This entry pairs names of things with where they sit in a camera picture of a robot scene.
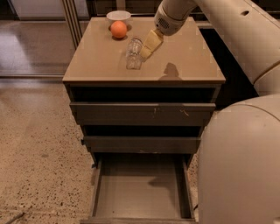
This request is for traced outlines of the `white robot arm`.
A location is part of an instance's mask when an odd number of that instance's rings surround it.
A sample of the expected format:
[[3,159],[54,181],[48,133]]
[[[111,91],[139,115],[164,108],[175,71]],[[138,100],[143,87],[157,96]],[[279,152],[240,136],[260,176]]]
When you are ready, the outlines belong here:
[[280,23],[252,0],[162,0],[141,54],[199,7],[258,93],[218,112],[199,147],[199,224],[279,224]]

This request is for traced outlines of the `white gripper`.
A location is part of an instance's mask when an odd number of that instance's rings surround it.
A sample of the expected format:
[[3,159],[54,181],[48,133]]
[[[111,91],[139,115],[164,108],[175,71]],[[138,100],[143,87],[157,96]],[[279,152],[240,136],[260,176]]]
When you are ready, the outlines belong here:
[[157,8],[154,23],[157,29],[150,30],[140,56],[147,60],[164,42],[164,35],[171,36],[178,32],[193,10],[191,3],[161,3]]

